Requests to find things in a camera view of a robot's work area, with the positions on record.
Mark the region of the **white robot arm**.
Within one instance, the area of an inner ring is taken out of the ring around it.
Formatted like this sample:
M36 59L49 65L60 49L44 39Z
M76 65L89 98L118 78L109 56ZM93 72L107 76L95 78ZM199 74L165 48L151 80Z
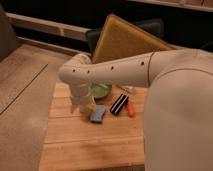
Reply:
M151 52L92 64L78 54L59 78L81 103L85 83L146 87L146 171L213 171L213 53L199 49Z

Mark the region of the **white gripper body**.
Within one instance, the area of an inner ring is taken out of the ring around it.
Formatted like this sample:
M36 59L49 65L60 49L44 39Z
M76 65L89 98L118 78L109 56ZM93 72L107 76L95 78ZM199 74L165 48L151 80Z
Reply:
M78 108L83 114L91 114L96 110L90 83L70 85L69 89L70 99L74 108Z

